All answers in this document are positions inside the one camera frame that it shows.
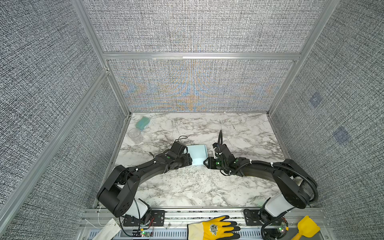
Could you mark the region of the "light blue paper box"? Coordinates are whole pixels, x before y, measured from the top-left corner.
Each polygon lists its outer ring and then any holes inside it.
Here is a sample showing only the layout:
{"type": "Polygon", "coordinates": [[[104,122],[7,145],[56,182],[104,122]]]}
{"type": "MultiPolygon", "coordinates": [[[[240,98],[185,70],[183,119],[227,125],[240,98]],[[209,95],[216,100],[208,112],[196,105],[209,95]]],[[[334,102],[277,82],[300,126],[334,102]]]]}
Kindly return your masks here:
{"type": "Polygon", "coordinates": [[[192,158],[192,165],[203,165],[204,161],[208,158],[208,151],[206,145],[190,145],[187,146],[188,153],[192,158]]]}

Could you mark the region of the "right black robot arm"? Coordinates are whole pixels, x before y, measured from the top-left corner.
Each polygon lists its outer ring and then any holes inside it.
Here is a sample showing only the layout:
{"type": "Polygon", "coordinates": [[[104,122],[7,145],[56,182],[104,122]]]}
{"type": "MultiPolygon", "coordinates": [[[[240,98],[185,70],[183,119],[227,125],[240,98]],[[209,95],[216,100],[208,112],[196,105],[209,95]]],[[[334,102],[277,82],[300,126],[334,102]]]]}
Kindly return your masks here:
{"type": "Polygon", "coordinates": [[[219,170],[225,176],[256,177],[277,184],[280,193],[261,207],[264,220],[279,217],[294,208],[305,209],[319,198],[316,181],[294,160],[265,162],[236,158],[227,145],[215,143],[214,156],[204,161],[208,169],[219,170]]]}

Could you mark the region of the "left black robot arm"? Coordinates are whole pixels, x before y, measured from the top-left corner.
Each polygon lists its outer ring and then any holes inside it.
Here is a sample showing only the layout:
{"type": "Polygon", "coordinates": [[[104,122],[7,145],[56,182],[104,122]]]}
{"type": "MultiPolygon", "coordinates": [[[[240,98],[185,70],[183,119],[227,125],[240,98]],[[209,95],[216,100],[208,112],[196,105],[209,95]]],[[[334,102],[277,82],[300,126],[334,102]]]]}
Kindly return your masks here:
{"type": "Polygon", "coordinates": [[[135,198],[138,187],[157,175],[188,167],[192,163],[188,147],[174,141],[170,149],[154,156],[151,161],[136,167],[115,167],[99,189],[97,200],[117,218],[131,215],[141,219],[149,207],[140,207],[135,198]]]}

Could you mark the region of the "teal sponge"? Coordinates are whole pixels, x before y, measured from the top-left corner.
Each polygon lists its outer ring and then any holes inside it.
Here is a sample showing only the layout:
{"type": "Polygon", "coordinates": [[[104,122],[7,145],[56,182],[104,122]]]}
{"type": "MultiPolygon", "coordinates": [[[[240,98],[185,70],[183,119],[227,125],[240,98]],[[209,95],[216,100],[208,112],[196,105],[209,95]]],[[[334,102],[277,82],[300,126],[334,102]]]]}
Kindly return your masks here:
{"type": "Polygon", "coordinates": [[[142,117],[135,125],[137,129],[143,131],[146,126],[150,123],[151,119],[149,117],[142,117]]]}

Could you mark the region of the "yellow black work glove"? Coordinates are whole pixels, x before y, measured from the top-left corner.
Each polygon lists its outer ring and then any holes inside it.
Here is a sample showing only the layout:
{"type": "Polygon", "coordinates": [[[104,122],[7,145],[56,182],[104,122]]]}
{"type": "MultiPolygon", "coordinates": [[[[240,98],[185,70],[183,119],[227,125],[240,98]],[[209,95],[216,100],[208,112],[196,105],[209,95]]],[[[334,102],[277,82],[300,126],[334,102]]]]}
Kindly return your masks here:
{"type": "Polygon", "coordinates": [[[208,221],[188,224],[188,240],[237,240],[241,228],[224,215],[208,221]]]}

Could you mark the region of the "yellow plastic scoop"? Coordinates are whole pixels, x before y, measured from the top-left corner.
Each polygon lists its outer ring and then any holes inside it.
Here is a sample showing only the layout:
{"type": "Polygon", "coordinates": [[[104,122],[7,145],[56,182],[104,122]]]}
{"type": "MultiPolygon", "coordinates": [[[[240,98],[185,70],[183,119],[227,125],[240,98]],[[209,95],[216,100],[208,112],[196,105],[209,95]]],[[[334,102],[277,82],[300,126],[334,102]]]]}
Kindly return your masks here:
{"type": "Polygon", "coordinates": [[[312,238],[321,228],[309,217],[305,216],[298,223],[298,233],[292,238],[292,240],[300,240],[301,237],[312,238]]]}

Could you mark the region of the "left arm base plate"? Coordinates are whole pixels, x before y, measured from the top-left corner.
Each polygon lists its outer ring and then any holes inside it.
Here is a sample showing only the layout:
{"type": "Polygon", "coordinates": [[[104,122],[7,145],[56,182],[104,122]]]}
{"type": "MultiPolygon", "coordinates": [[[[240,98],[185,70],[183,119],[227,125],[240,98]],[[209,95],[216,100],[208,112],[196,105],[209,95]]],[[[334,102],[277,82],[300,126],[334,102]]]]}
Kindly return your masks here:
{"type": "Polygon", "coordinates": [[[151,226],[163,227],[164,221],[164,210],[150,210],[146,214],[144,214],[144,216],[141,218],[141,222],[139,222],[139,219],[135,218],[134,216],[125,215],[123,226],[138,228],[139,225],[141,225],[141,227],[147,228],[147,226],[149,226],[149,223],[152,223],[151,226]]]}

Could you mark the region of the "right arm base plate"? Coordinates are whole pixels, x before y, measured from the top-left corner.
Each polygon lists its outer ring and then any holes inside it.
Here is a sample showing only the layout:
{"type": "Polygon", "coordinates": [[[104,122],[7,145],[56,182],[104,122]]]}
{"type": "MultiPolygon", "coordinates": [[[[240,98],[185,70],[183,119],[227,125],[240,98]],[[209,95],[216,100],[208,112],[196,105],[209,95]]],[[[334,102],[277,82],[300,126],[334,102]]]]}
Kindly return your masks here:
{"type": "Polygon", "coordinates": [[[262,209],[245,209],[243,210],[244,220],[247,227],[255,227],[265,232],[273,232],[283,234],[289,227],[285,218],[285,213],[276,217],[262,209]]]}

